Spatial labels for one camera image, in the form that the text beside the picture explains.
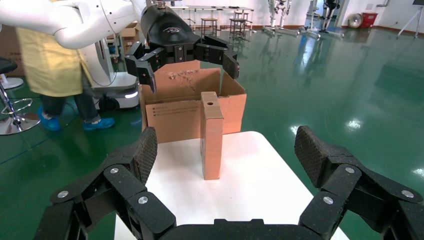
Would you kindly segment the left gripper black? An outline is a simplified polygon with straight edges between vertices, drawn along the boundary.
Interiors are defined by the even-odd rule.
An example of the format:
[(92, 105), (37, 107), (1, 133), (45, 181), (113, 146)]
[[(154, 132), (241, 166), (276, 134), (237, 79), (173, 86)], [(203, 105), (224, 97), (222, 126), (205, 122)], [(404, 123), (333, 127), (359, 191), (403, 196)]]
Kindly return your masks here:
[(192, 28), (170, 7), (146, 7), (140, 26), (148, 46), (137, 41), (125, 55), (127, 72), (141, 85), (157, 92), (155, 72), (165, 64), (199, 60), (221, 65), (233, 79), (240, 74), (240, 64), (233, 46), (213, 35), (196, 35)]

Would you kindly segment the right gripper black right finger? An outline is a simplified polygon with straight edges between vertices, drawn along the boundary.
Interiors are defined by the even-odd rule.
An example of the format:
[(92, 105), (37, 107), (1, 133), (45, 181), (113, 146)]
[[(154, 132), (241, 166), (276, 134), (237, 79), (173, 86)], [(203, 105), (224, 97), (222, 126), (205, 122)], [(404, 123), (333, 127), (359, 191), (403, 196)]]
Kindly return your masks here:
[(330, 239), (346, 212), (360, 216), (383, 240), (424, 237), (424, 199), (415, 190), (365, 167), (347, 148), (297, 129), (294, 152), (318, 193), (299, 225)]

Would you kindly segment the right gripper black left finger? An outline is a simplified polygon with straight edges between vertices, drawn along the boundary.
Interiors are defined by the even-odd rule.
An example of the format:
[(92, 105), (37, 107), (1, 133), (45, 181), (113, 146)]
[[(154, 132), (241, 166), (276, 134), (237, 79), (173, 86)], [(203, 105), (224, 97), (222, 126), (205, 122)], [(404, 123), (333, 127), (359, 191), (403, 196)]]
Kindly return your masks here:
[(136, 239), (160, 239), (176, 226), (176, 217), (146, 186), (157, 153), (156, 130), (146, 127), (135, 143), (115, 149), (98, 168), (57, 189), (34, 238), (86, 240), (113, 213)]

